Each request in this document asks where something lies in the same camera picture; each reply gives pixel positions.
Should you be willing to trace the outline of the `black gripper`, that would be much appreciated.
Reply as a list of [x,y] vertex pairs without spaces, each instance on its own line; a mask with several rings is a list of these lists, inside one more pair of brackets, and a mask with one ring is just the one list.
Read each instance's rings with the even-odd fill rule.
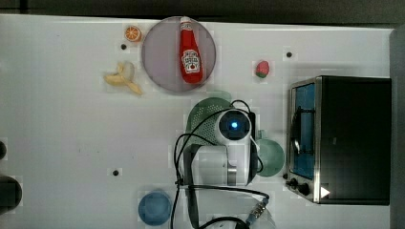
[[249,112],[248,117],[251,122],[251,136],[256,139],[256,114]]

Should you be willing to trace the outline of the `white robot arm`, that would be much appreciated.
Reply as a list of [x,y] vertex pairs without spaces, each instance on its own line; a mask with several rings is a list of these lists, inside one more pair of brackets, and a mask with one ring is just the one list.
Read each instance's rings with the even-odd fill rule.
[[269,195],[262,194],[247,219],[219,217],[200,224],[196,191],[221,190],[245,193],[245,188],[258,170],[258,145],[252,132],[252,121],[239,109],[227,109],[212,116],[215,140],[204,145],[191,144],[184,149],[183,179],[187,196],[188,216],[194,229],[204,229],[214,223],[232,221],[235,229],[250,229],[266,210]]

